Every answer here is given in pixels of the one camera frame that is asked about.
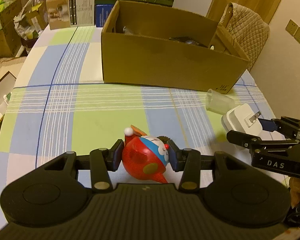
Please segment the person right hand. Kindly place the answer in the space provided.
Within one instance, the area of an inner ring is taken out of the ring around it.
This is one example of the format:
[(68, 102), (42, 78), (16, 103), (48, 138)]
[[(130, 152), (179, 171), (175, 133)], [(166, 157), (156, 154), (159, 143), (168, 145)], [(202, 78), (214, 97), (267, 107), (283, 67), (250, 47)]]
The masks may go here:
[(300, 203), (300, 178), (291, 177), (289, 179), (290, 197), (292, 208)]

